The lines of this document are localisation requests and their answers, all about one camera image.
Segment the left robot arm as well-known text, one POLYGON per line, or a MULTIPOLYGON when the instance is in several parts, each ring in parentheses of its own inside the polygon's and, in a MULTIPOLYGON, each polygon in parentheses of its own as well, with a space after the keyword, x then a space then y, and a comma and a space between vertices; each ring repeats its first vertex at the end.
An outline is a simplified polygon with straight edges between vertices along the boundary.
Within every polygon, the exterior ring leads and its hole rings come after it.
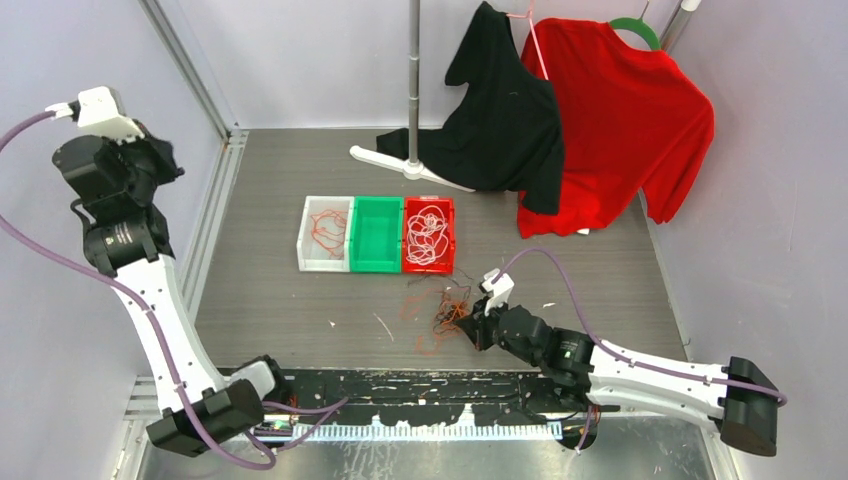
POLYGON ((160 417, 146 428, 150 442, 186 457, 221 452, 234 440, 255 443, 253 428, 265 411, 288 406, 292 388, 267 355, 226 377, 201 344, 167 221, 154 204, 157 188, 184 173, 172 145, 83 135, 60 146, 52 163, 77 195, 71 209, 83 224, 83 271, 119 297, 155 378, 160 417))

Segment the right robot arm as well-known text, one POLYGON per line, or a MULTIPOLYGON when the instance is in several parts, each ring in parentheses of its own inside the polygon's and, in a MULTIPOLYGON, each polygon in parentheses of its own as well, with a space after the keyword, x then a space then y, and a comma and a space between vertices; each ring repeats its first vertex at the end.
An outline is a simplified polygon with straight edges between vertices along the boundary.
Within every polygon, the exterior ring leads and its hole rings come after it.
POLYGON ((567 410, 620 407, 674 417, 718 433, 748 454, 777 453, 776 385, 751 360, 686 363, 642 354, 548 325, 522 306, 477 302, 455 322, 475 349, 499 347, 539 369, 567 410))

